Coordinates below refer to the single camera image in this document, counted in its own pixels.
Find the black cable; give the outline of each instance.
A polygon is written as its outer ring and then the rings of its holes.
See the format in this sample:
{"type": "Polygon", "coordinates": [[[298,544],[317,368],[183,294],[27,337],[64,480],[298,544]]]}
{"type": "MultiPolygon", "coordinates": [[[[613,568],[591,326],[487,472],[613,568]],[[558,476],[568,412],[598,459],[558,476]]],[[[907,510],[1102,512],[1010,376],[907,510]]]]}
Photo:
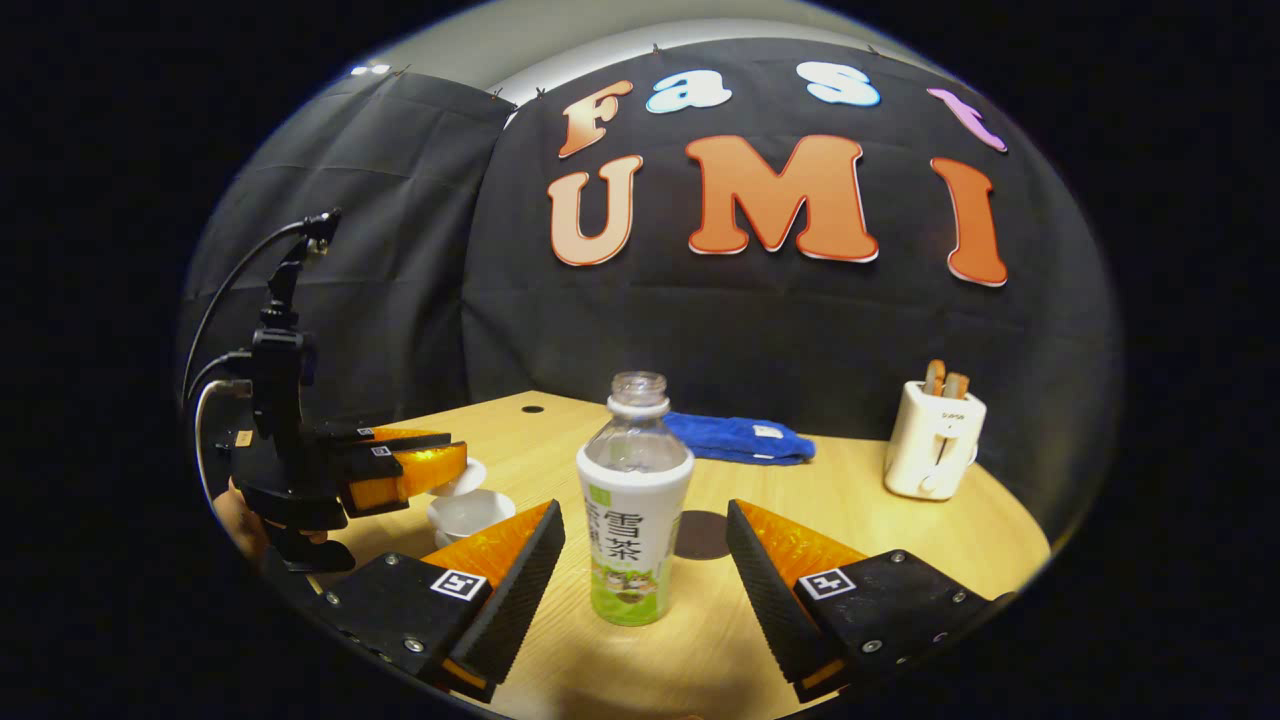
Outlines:
{"type": "Polygon", "coordinates": [[[252,260],[255,256],[257,256],[259,252],[265,250],[268,245],[271,245],[273,242],[287,234],[298,232],[307,224],[308,220],[298,220],[296,223],[289,223],[283,228],[275,231],[274,233],[269,234],[262,242],[259,242],[252,250],[250,250],[243,258],[241,258],[241,261],[236,265],[234,269],[232,269],[232,273],[227,275],[227,279],[223,281],[223,284],[218,288],[218,292],[214,293],[214,299],[209,302],[209,307],[205,309],[204,318],[200,319],[200,325],[196,327],[196,334],[191,338],[191,348],[187,350],[187,364],[182,372],[182,387],[178,389],[178,410],[183,416],[186,416],[187,414],[187,402],[191,398],[191,391],[188,391],[188,384],[187,384],[188,379],[191,378],[191,364],[196,359],[196,347],[200,345],[200,336],[205,333],[205,325],[209,324],[209,318],[212,316],[214,307],[218,306],[218,301],[221,300],[223,293],[227,292],[227,288],[229,288],[232,283],[236,282],[236,278],[238,278],[239,274],[244,270],[244,266],[248,265],[250,260],[252,260]]]}
{"type": "Polygon", "coordinates": [[[244,270],[250,260],[252,260],[259,252],[266,249],[276,240],[300,233],[316,242],[316,252],[323,255],[333,241],[333,234],[338,229],[338,220],[342,218],[342,208],[334,208],[328,213],[321,213],[319,215],[312,215],[310,218],[303,218],[296,223],[289,223],[283,228],[266,236],[262,242],[259,242],[250,250],[241,261],[236,264],[223,284],[218,287],[218,292],[214,293],[214,299],[209,301],[209,307],[205,307],[205,315],[200,319],[200,325],[196,327],[196,334],[191,338],[191,347],[187,350],[187,363],[182,370],[182,387],[178,388],[178,413],[180,416],[187,415],[187,404],[189,402],[191,393],[188,382],[191,378],[191,364],[196,360],[196,348],[200,346],[200,337],[205,333],[205,327],[209,324],[209,318],[212,316],[214,309],[218,306],[218,301],[223,299],[223,293],[236,282],[236,278],[244,270]]]}
{"type": "Polygon", "coordinates": [[[198,373],[196,373],[196,379],[192,380],[191,389],[187,391],[187,396],[183,400],[183,405],[186,406],[187,404],[191,402],[191,398],[196,395],[196,391],[200,389],[200,380],[202,380],[205,375],[220,368],[221,365],[230,363],[232,360],[248,360],[251,357],[253,357],[253,354],[250,352],[248,350],[233,350],[230,352],[224,352],[218,357],[210,360],[207,365],[205,365],[198,373]]]}

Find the fast umi sign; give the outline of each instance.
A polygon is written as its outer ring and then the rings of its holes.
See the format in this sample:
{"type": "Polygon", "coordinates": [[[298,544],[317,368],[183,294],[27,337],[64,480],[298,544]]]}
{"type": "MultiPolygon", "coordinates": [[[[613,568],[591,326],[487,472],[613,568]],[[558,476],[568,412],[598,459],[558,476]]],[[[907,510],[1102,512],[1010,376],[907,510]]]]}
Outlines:
{"type": "MultiPolygon", "coordinates": [[[[826,102],[849,113],[876,113],[892,102],[892,97],[881,96],[870,77],[849,64],[803,61],[794,67],[794,76],[815,104],[826,102]]],[[[1005,142],[983,124],[982,114],[955,94],[940,87],[922,92],[934,97],[937,111],[952,115],[974,143],[986,145],[992,154],[1007,152],[1005,142]]],[[[696,113],[737,97],[719,72],[705,68],[671,74],[657,82],[648,97],[637,95],[631,81],[618,79],[566,106],[558,159],[571,158],[603,140],[623,102],[644,102],[653,122],[659,123],[673,114],[696,113]]],[[[864,149],[856,137],[804,136],[781,173],[737,135],[700,137],[685,145],[684,151],[701,170],[701,224],[690,228],[690,251],[732,255],[745,250],[749,237],[736,224],[737,206],[765,250],[776,252],[801,206],[806,206],[808,224],[796,236],[801,254],[845,263],[870,263],[879,256],[876,227],[868,227],[868,209],[859,190],[858,164],[864,149]]],[[[991,179],[982,169],[942,155],[933,156],[929,167],[945,181],[951,200],[955,247],[946,259],[948,270],[966,282],[1004,286],[1009,270],[1000,259],[991,179]]],[[[635,187],[644,182],[643,168],[641,154],[625,154],[600,165],[607,211],[604,229],[594,236],[584,234],[580,227],[582,188],[591,182],[589,173],[567,173],[548,186],[556,258],[573,266],[599,265],[626,246],[637,211],[635,187]]]]}

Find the orange letter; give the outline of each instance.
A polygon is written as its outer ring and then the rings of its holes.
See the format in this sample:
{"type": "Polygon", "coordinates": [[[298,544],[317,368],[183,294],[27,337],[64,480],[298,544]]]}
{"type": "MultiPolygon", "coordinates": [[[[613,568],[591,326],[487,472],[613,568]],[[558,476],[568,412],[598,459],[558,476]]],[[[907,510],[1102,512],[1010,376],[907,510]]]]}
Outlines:
{"type": "Polygon", "coordinates": [[[564,108],[564,117],[568,118],[568,137],[564,140],[564,146],[561,147],[561,160],[604,137],[604,128],[595,127],[595,119],[612,120],[613,115],[618,114],[618,99],[614,95],[626,95],[627,92],[631,92],[631,83],[620,79],[595,95],[588,95],[564,108]]]}
{"type": "Polygon", "coordinates": [[[604,231],[595,237],[584,237],[579,225],[582,186],[590,176],[570,173],[547,186],[547,195],[552,199],[552,252],[561,261],[566,265],[599,265],[622,250],[631,234],[631,183],[643,164],[644,158],[627,155],[600,167],[600,178],[608,183],[609,195],[604,231]]]}
{"type": "Polygon", "coordinates": [[[769,252],[787,240],[800,205],[809,202],[809,225],[796,247],[810,258],[867,263],[879,254],[867,233],[854,164],[863,149],[826,135],[800,138],[782,174],[737,136],[704,137],[685,152],[703,167],[703,227],[689,236],[699,254],[731,255],[746,249],[746,233],[733,222],[741,205],[769,252]]]}
{"type": "Polygon", "coordinates": [[[951,208],[956,218],[956,249],[947,255],[951,274],[978,284],[1000,287],[1009,281],[1009,269],[996,247],[996,222],[991,218],[991,181],[980,172],[947,158],[929,161],[933,172],[947,181],[951,208]]]}

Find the blue towel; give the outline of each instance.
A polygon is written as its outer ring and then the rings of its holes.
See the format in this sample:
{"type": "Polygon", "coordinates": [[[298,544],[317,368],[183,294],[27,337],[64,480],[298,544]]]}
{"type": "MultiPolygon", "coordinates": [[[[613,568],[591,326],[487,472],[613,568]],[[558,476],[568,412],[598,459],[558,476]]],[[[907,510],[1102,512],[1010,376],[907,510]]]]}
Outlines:
{"type": "Polygon", "coordinates": [[[694,457],[753,465],[799,465],[817,451],[813,441],[768,420],[708,418],[682,413],[667,413],[662,419],[689,446],[694,457]]]}

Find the plastic bottle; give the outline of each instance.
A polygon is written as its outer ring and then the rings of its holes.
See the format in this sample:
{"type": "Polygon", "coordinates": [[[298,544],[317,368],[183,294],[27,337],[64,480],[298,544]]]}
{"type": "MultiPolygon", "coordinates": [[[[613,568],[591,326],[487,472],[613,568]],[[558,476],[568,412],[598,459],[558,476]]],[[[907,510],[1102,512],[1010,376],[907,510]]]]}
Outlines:
{"type": "Polygon", "coordinates": [[[667,379],[618,373],[611,420],[577,451],[591,544],[591,607],[645,625],[671,605],[671,559],[694,455],[662,421],[667,379]]]}

